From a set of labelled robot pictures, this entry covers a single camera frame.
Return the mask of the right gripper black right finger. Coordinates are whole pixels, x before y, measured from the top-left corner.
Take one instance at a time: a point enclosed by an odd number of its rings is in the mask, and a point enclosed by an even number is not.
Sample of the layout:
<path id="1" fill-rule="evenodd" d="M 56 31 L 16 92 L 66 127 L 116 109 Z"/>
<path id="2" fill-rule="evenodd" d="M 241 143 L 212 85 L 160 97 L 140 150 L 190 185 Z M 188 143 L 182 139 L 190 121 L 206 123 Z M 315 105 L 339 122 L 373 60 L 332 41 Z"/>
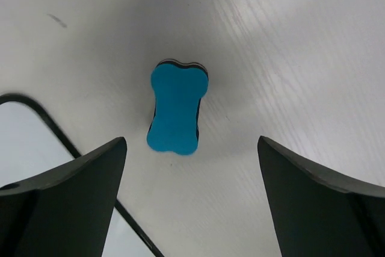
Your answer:
<path id="1" fill-rule="evenodd" d="M 282 256 L 384 256 L 384 187 L 267 137 L 257 151 Z"/>

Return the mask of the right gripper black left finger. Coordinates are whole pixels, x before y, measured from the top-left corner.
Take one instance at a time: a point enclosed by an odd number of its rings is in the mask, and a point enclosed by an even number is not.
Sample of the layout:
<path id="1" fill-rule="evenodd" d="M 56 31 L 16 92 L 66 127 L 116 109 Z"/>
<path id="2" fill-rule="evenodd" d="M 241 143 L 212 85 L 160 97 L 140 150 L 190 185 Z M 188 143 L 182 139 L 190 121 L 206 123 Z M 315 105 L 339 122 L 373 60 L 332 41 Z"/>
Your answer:
<path id="1" fill-rule="evenodd" d="M 126 152 L 118 137 L 1 187 L 1 256 L 101 256 Z"/>

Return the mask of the white whiteboard black rim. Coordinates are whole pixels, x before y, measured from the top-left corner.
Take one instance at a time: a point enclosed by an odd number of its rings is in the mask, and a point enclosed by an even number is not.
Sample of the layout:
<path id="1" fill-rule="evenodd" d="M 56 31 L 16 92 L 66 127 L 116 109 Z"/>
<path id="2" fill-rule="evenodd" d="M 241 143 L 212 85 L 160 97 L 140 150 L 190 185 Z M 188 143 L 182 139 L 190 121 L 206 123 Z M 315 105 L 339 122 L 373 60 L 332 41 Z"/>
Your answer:
<path id="1" fill-rule="evenodd" d="M 82 153 L 34 99 L 1 95 L 1 186 L 57 167 Z M 120 201 L 116 201 L 104 256 L 162 256 Z"/>

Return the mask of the blue whiteboard eraser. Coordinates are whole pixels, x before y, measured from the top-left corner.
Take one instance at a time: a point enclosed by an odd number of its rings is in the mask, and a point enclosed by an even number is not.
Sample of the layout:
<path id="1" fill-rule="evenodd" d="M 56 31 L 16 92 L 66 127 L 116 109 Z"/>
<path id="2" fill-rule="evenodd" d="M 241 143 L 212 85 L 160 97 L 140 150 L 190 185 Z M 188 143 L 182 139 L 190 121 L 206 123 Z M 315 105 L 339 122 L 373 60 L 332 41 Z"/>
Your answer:
<path id="1" fill-rule="evenodd" d="M 191 155 L 199 145 L 199 111 L 208 72 L 199 63 L 161 61 L 150 76 L 155 108 L 147 144 L 157 152 Z"/>

